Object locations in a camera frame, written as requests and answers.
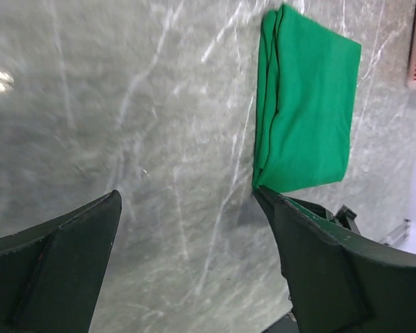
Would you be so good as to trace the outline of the green t-shirt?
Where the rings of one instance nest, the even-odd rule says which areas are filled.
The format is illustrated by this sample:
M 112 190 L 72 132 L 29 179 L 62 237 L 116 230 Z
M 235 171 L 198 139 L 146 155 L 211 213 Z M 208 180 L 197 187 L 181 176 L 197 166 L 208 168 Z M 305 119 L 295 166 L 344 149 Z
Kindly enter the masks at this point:
M 344 178 L 360 60 L 359 43 L 288 4 L 264 15 L 254 189 L 285 193 Z

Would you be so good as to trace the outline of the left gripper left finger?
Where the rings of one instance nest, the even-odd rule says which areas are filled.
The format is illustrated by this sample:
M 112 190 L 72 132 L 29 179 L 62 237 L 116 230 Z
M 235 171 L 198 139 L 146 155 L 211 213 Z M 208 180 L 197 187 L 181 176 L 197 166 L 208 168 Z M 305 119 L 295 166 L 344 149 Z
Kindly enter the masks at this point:
M 0 332 L 88 332 L 119 226 L 117 190 L 0 238 Z

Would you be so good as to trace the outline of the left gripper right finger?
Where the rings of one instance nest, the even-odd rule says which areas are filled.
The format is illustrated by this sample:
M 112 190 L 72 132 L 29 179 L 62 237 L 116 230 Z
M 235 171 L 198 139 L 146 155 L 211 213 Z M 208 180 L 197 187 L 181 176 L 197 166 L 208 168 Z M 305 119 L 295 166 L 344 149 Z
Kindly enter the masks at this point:
M 267 188 L 254 196 L 277 243 L 299 332 L 416 332 L 416 254 L 384 246 Z

